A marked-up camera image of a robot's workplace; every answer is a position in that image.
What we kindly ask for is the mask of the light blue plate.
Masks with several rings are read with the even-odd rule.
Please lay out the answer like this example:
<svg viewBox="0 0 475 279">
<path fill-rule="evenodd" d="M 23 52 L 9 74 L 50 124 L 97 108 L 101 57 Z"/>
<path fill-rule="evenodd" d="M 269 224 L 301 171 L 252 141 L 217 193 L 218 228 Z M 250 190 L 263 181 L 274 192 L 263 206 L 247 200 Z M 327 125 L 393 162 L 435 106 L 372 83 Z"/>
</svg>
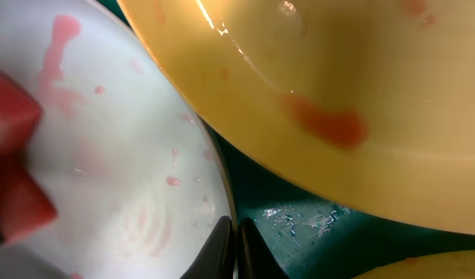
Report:
<svg viewBox="0 0 475 279">
<path fill-rule="evenodd" d="M 41 105 L 24 164 L 57 210 L 0 278 L 181 278 L 229 182 L 131 29 L 96 1 L 0 1 L 0 71 Z"/>
</svg>

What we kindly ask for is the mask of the red sponge with dark scourer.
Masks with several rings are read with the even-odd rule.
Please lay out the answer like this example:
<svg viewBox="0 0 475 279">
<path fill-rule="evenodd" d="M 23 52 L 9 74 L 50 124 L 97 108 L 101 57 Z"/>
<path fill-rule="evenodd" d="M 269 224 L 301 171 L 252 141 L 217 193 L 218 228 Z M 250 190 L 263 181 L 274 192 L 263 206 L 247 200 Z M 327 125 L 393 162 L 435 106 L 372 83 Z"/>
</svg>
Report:
<svg viewBox="0 0 475 279">
<path fill-rule="evenodd" d="M 40 116 L 38 103 L 0 72 L 0 246 L 20 241 L 57 217 L 24 168 L 24 149 Z"/>
</svg>

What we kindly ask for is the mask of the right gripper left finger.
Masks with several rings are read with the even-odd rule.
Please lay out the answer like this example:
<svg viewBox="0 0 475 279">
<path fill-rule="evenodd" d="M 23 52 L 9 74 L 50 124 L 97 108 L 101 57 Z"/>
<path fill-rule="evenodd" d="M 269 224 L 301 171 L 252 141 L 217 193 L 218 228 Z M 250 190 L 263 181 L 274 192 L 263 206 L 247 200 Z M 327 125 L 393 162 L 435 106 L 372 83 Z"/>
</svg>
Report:
<svg viewBox="0 0 475 279">
<path fill-rule="evenodd" d="M 181 279 L 233 279 L 234 235 L 232 220 L 222 216 Z"/>
</svg>

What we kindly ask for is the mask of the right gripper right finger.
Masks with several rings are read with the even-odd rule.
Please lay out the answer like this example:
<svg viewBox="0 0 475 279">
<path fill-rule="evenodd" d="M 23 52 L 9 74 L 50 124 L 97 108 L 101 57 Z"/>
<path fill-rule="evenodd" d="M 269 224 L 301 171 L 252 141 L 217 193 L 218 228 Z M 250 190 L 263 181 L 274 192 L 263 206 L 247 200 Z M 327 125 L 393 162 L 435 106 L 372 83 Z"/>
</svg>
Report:
<svg viewBox="0 0 475 279">
<path fill-rule="evenodd" d="M 239 279 L 289 279 L 250 218 L 239 223 L 237 247 Z"/>
</svg>

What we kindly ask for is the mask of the green plate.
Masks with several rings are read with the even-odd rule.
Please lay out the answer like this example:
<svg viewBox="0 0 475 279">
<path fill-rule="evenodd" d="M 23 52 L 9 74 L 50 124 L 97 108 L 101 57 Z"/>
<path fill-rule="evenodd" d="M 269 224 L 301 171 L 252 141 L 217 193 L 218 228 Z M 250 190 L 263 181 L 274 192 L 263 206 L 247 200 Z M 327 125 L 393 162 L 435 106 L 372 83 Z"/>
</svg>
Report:
<svg viewBox="0 0 475 279">
<path fill-rule="evenodd" d="M 475 279 L 475 250 L 409 257 L 355 279 Z"/>
<path fill-rule="evenodd" d="M 223 138 L 323 198 L 475 235 L 475 0 L 124 0 Z"/>
</svg>

